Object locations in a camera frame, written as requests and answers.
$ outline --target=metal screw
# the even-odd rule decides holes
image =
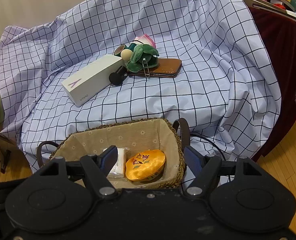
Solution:
[[[108,196],[108,195],[111,195],[111,194],[114,194],[115,193],[115,189],[112,188],[112,187],[102,187],[100,190],[99,190],[99,193],[101,195],[104,195],[104,196]]]
[[[199,187],[189,187],[187,188],[187,193],[193,196],[200,195],[202,193],[202,189]]]
[[[152,193],[147,194],[147,198],[154,198],[154,197],[155,197],[155,194],[152,194]]]

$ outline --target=green plush toy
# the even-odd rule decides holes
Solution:
[[[138,72],[143,68],[156,67],[158,65],[157,56],[159,54],[154,47],[148,44],[139,44],[134,48],[134,53],[126,64],[127,70]]]

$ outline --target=blue checkered cloth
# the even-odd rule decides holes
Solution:
[[[144,33],[160,57],[179,58],[176,78],[128,77],[77,108],[61,82]],[[86,0],[53,22],[5,29],[0,41],[3,132],[16,135],[34,171],[36,148],[103,124],[184,117],[227,160],[253,156],[275,125],[281,94],[242,0]],[[192,137],[201,154],[212,145]],[[43,148],[47,159],[53,148]]]

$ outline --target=wooden floor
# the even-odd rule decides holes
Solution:
[[[278,179],[296,197],[296,122],[283,140],[258,163]],[[5,174],[0,173],[0,182],[31,175],[29,164],[23,154],[12,155]],[[296,232],[296,214],[290,228]]]

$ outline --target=basket handle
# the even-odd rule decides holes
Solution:
[[[46,144],[49,144],[49,145],[52,145],[52,146],[55,146],[55,147],[58,147],[59,144],[53,142],[53,141],[43,141],[41,142],[39,145],[38,145],[38,148],[37,148],[37,153],[36,153],[36,157],[37,157],[37,162],[38,162],[38,166],[39,168],[41,168],[43,165],[44,165],[44,162],[42,160],[42,156],[41,156],[41,148],[46,145]]]
[[[181,150],[183,152],[185,147],[190,145],[190,130],[188,122],[184,118],[179,118],[173,122],[172,127],[176,130],[176,132],[178,131],[179,126],[181,130]]]

